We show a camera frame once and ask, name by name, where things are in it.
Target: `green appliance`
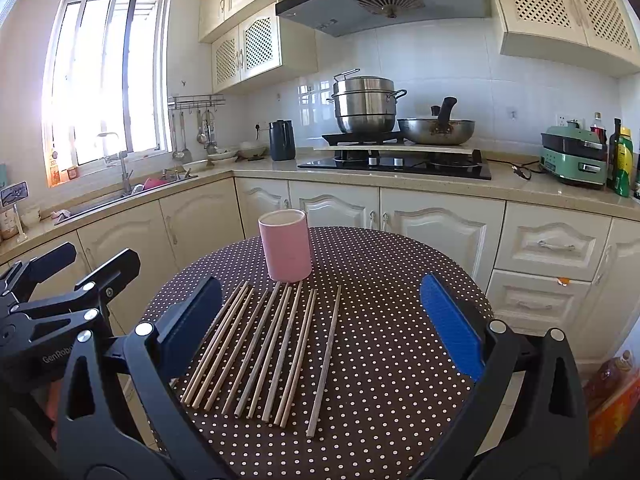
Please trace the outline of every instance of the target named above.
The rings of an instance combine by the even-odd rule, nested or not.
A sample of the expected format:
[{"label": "green appliance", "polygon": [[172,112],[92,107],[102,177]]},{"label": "green appliance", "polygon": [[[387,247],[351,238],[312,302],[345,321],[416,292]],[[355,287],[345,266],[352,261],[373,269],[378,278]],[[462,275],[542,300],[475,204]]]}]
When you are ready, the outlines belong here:
[{"label": "green appliance", "polygon": [[607,181],[607,143],[577,123],[552,126],[542,134],[540,166],[573,186],[601,188]]}]

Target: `brown tablecloth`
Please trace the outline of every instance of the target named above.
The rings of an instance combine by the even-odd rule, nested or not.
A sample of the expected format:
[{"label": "brown tablecloth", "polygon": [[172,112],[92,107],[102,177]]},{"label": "brown tablecloth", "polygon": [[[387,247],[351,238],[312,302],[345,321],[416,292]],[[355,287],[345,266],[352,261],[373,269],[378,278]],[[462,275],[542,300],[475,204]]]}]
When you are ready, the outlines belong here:
[{"label": "brown tablecloth", "polygon": [[[280,341],[254,418],[220,413],[250,336],[212,409],[204,412],[187,408],[187,412],[203,436],[241,478],[404,478],[446,431],[474,385],[471,378],[461,374],[451,362],[420,303],[422,278],[437,270],[455,296],[473,301],[485,317],[492,315],[489,303],[460,266],[410,238],[344,227],[312,228],[310,236],[314,268],[303,283],[305,301],[298,307],[289,352],[280,375],[280,389],[271,412],[273,420],[287,381],[306,297],[309,290],[318,288],[312,329],[287,427],[281,430],[258,418],[262,415]],[[143,319],[158,319],[169,305],[187,298],[198,281],[207,275],[220,280],[225,297],[245,280],[256,287],[243,323],[226,351],[224,364],[252,308],[265,289],[274,286],[259,237],[204,256],[178,273],[156,295]],[[342,301],[326,392],[316,436],[307,439],[305,431],[338,284],[342,284]],[[289,311],[280,330],[280,340],[288,315]],[[262,340],[254,351],[254,359],[261,344]],[[187,375],[174,384],[177,395],[182,395],[204,346]],[[250,369],[236,393],[238,399]]]}]

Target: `beige countertop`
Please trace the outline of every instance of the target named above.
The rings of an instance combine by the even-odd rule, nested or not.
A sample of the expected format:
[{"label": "beige countertop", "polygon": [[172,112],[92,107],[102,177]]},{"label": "beige countertop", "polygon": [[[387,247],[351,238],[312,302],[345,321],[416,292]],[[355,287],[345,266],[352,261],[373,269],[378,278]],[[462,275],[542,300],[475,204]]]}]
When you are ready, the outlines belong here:
[{"label": "beige countertop", "polygon": [[593,190],[567,186],[546,174],[534,174],[532,179],[527,181],[514,174],[507,164],[491,162],[491,180],[373,171],[304,170],[297,167],[297,164],[315,160],[319,156],[321,155],[317,152],[315,155],[300,156],[297,160],[283,162],[273,162],[267,158],[255,162],[244,161],[226,164],[219,168],[198,172],[198,176],[195,178],[175,182],[159,189],[131,196],[57,226],[53,225],[53,221],[50,218],[44,219],[39,225],[27,231],[29,239],[24,243],[18,245],[16,243],[17,237],[2,241],[0,244],[0,265],[58,236],[75,231],[107,216],[177,192],[233,176],[351,184],[352,186],[391,187],[495,198],[512,202],[573,209],[640,222],[640,204],[631,198],[622,198],[608,189]]}]

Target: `green bottle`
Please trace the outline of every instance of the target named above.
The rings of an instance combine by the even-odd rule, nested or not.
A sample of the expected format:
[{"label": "green bottle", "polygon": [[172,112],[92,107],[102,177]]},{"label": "green bottle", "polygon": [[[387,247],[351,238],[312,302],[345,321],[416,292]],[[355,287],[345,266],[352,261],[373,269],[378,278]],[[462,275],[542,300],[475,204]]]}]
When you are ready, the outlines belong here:
[{"label": "green bottle", "polygon": [[631,173],[634,168],[634,146],[631,142],[631,130],[624,126],[620,128],[617,152],[614,191],[620,196],[629,196]]}]

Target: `window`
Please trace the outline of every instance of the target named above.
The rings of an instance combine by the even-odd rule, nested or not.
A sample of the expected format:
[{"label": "window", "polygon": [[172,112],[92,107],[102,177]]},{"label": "window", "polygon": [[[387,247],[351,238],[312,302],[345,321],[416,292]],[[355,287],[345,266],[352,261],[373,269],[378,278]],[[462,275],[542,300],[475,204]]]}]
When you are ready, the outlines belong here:
[{"label": "window", "polygon": [[[43,100],[46,161],[55,150],[62,171],[105,153],[168,149],[158,90],[163,14],[164,0],[64,1]],[[98,137],[107,132],[117,136]]]}]

